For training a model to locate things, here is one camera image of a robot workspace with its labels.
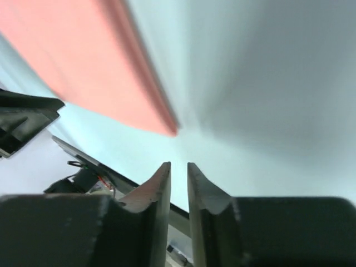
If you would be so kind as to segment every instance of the white surface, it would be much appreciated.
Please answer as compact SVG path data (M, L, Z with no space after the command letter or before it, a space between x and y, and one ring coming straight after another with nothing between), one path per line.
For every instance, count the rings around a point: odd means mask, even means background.
M0 195L41 194L52 183L78 171L44 130L8 159L0 159Z
M138 183L172 161L171 199L186 210L188 161L233 195L356 203L354 0L130 3L181 123L178 137L75 105L61 110L56 136ZM51 95L0 41L0 80Z

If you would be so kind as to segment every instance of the white wall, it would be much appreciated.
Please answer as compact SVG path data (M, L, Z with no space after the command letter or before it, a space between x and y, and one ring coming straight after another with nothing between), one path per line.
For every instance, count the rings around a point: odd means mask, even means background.
M78 171L44 130L8 159L0 159L0 195L41 194L53 182Z
M356 2L130 3L178 137L70 104L50 127L55 135L136 182L172 161L172 202L183 209L188 161L234 195L356 202ZM1 39L0 51L8 88L52 95Z

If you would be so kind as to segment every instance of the red object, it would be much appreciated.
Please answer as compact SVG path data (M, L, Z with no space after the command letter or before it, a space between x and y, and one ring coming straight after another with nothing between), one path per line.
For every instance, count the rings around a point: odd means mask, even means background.
M107 187L107 188L111 188L111 186L109 186L105 181L104 179L101 177L101 176L98 176L98 179Z
M176 123L124 2L0 1L0 29L60 98L174 136Z

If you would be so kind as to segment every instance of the pink block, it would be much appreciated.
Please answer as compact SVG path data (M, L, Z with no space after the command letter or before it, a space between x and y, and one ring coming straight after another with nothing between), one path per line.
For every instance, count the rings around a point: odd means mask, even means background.
M124 1L0 1L0 29L60 98L176 135Z

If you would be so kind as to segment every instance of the wire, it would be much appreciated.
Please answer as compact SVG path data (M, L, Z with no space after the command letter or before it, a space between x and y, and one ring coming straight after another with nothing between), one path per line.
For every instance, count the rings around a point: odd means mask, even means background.
M100 175L98 175L98 179L99 179L99 181L101 181L107 188L110 189L110 186L106 183L106 181L104 181L104 179L103 179Z
M67 164L79 168L85 166L83 163L80 163L79 161L72 161L72 160L67 161Z
M101 181L107 188L109 188L110 190L112 189L112 197L115 198L116 196L116 188L113 185L108 185L106 181L104 181L104 179L98 175L98 179L99 181Z

